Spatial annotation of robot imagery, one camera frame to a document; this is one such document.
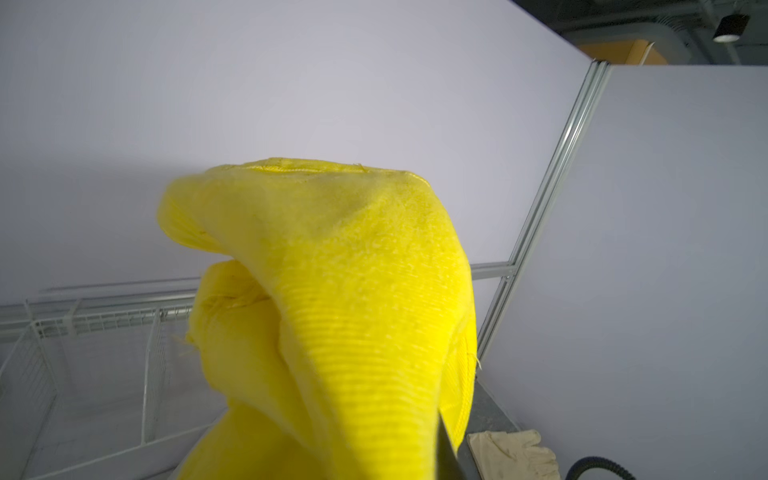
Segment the yellow trousers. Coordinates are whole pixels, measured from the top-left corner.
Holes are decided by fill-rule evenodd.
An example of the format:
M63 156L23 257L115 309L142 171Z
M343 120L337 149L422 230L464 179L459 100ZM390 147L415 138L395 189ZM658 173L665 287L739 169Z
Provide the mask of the yellow trousers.
M170 183L157 219L223 256L188 341L228 408L179 479L434 479L466 431L469 262L406 171L271 158Z

